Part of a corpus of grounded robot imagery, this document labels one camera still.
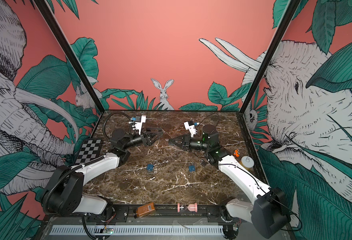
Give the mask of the dark grey padlock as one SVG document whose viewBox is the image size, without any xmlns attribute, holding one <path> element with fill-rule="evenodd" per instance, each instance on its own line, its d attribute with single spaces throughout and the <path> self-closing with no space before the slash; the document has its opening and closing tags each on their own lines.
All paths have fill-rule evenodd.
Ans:
<svg viewBox="0 0 352 240">
<path fill-rule="evenodd" d="M 203 167 L 205 167 L 205 166 L 207 165 L 207 162 L 204 161 L 204 160 L 200 160 L 199 163 L 200 163 Z"/>
</svg>

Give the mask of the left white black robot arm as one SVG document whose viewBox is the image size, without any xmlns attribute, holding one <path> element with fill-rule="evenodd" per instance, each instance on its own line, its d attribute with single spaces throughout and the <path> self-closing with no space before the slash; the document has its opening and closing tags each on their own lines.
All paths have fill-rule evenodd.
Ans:
<svg viewBox="0 0 352 240">
<path fill-rule="evenodd" d="M 124 165 L 131 155 L 128 148 L 151 146 L 163 134 L 161 128 L 147 128 L 141 134 L 135 135 L 116 129 L 110 137 L 111 147 L 105 155 L 73 167 L 58 167 L 42 193 L 40 202 L 44 213 L 61 217 L 73 213 L 102 215 L 108 201 L 84 194 L 84 185 L 105 172 Z"/>
</svg>

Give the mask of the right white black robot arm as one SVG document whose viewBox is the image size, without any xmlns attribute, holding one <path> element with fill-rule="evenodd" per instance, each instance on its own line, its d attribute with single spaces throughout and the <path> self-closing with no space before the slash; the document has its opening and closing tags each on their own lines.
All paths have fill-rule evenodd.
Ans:
<svg viewBox="0 0 352 240">
<path fill-rule="evenodd" d="M 285 193 L 263 183 L 243 167 L 220 143 L 219 133 L 214 125 L 205 125 L 200 139 L 186 134 L 169 139 L 168 143 L 184 151 L 203 152 L 211 165 L 226 174 L 246 194 L 249 203 L 234 199 L 225 205 L 230 217 L 252 223 L 266 239 L 291 221 L 290 209 L 285 205 Z"/>
</svg>

